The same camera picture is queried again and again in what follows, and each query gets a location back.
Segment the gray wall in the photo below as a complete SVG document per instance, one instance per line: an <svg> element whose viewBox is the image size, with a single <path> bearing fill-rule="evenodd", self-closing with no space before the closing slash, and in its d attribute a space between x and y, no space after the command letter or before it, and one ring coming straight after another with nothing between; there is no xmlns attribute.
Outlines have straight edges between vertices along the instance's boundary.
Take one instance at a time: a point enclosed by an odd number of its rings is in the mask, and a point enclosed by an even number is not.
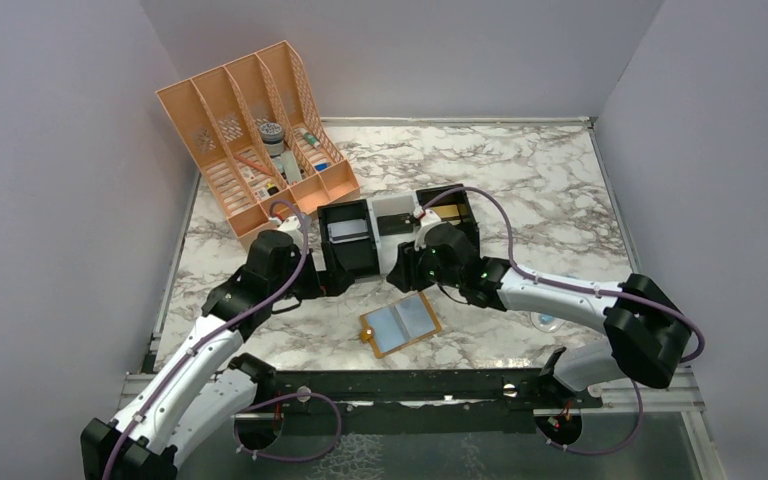
<svg viewBox="0 0 768 480"><path fill-rule="evenodd" d="M0 478L79 478L82 428L145 351L194 170L136 0L28 3L0 1Z"/></svg>
<svg viewBox="0 0 768 480"><path fill-rule="evenodd" d="M287 39L325 116L597 115L661 0L141 0L182 75Z"/></svg>
<svg viewBox="0 0 768 480"><path fill-rule="evenodd" d="M768 478L768 0L666 0L597 124L645 271L708 334L729 478Z"/></svg>

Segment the gray lid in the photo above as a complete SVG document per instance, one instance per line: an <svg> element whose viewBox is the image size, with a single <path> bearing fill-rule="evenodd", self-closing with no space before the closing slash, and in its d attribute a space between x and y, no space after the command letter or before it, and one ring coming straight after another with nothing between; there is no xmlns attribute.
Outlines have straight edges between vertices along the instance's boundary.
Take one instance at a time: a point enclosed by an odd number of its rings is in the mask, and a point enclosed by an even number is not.
<svg viewBox="0 0 768 480"><path fill-rule="evenodd" d="M267 122L257 127L260 138L267 143L280 142L284 139L284 129L277 123Z"/></svg>

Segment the peach plastic organizer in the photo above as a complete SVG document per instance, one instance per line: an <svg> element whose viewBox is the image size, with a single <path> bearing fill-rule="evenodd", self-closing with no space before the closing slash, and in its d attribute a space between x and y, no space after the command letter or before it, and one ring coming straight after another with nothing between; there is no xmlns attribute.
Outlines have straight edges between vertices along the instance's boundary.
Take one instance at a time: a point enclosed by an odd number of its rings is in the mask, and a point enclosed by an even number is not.
<svg viewBox="0 0 768 480"><path fill-rule="evenodd" d="M301 58L286 41L166 87L157 96L245 248L258 233L274 228L267 217L275 199L313 215L322 205L360 195L351 165L325 134ZM305 174L301 182L288 185L275 168L257 129L263 122L284 129L284 142ZM299 127L321 146L305 141ZM328 167L317 172L314 165L323 161ZM279 192L269 196L266 183ZM276 208L278 214L286 211Z"/></svg>

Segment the black cable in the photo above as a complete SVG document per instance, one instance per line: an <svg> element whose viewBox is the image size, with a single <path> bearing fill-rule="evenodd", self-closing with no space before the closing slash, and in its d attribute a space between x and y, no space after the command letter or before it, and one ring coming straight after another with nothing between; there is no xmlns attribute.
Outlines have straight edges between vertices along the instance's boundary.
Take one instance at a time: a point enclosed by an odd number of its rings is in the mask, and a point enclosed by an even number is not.
<svg viewBox="0 0 768 480"><path fill-rule="evenodd" d="M453 297L453 296L449 295L449 292L447 292L447 291L446 291L446 289L445 289L445 288L443 288L443 285L440 285L440 284L438 283L438 284L437 284L437 288L439 288L439 289L440 289L440 291L441 291L441 292L443 292L443 295L445 295L445 296L449 297L449 300L451 300L451 301L453 301L453 302L455 302L455 303L460 303L461 305L469 305L469 302L464 302L463 300L458 300L458 299L456 299L455 297Z"/></svg>
<svg viewBox="0 0 768 480"><path fill-rule="evenodd" d="M290 310L295 310L295 309L301 307L302 306L302 301L299 300L298 298L296 300L298 300L299 303L297 303L295 305L292 305L292 306L289 306L287 308L282 308L282 309L279 309L279 310L272 310L272 315L278 315L278 314L281 314L281 313L287 313Z"/></svg>

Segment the marble table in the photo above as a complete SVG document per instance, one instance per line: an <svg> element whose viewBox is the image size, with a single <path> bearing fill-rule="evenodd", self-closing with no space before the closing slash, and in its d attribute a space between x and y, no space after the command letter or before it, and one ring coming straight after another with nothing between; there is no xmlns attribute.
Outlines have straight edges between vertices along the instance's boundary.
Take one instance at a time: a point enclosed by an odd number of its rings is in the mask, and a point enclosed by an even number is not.
<svg viewBox="0 0 768 480"><path fill-rule="evenodd" d="M597 281L631 272L616 216L589 132L580 126L330 126L352 163L365 197L449 183L491 192L515 228L519 263L549 273ZM506 255L499 214L470 198L483 255ZM311 243L319 268L319 232ZM156 369L178 348L210 289L246 254L201 182L165 319ZM273 316L241 351L282 369L489 368L542 365L559 346L576 347L599 334L572 323L553 333L527 312L481 310L426 291L443 331L377 359L358 339L358 317L404 295L383 277L358 283L338 298L305 301Z"/></svg>

